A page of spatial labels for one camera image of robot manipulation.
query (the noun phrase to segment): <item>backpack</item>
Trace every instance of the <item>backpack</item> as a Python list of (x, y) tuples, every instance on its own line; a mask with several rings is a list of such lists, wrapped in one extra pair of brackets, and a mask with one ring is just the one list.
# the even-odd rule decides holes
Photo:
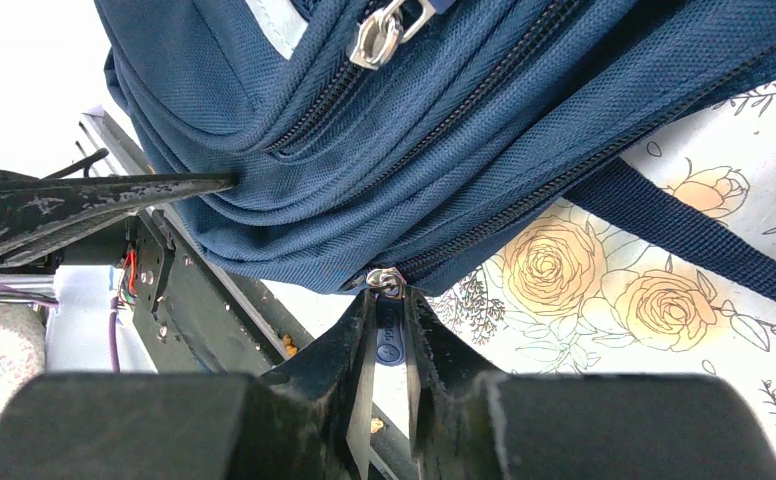
[(564, 197), (776, 300), (776, 262), (619, 157), (776, 78), (776, 2), (96, 4), (156, 172), (238, 175), (177, 205), (232, 273), (434, 296)]

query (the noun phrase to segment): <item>yellow rose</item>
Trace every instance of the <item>yellow rose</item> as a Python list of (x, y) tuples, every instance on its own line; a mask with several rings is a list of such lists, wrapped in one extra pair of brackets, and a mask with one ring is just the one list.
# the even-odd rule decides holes
[(624, 328), (659, 350), (688, 350), (717, 322), (709, 300), (694, 282), (661, 270), (651, 270), (627, 285), (613, 307)]
[(533, 222), (503, 251), (507, 294), (535, 315), (577, 313), (600, 290), (606, 273), (603, 246), (590, 226), (558, 217)]
[(747, 199), (750, 184), (730, 167), (718, 167), (695, 173), (672, 191), (679, 201), (712, 217), (725, 217)]

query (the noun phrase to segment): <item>purple cable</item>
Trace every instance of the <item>purple cable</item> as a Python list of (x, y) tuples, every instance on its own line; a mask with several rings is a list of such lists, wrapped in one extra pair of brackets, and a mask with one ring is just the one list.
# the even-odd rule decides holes
[(108, 315), (108, 349), (111, 353), (111, 371), (120, 373), (120, 357), (117, 355), (117, 297), (111, 299)]
[[(2, 283), (0, 283), (0, 292), (19, 293), (19, 294), (22, 294), (22, 295), (28, 295), (28, 293), (26, 293), (26, 292), (24, 292), (22, 290), (17, 290), (16, 288), (9, 287), (8, 285), (4, 285)], [(58, 307), (58, 302), (57, 301), (42, 300), (42, 299), (36, 299), (36, 298), (31, 298), (31, 297), (30, 298), (26, 298), (25, 300), (28, 300), (28, 301), (30, 301), (32, 303), (35, 303), (35, 304), (38, 304), (38, 305), (40, 305), (42, 307), (48, 307), (48, 308), (56, 308), (56, 307)]]

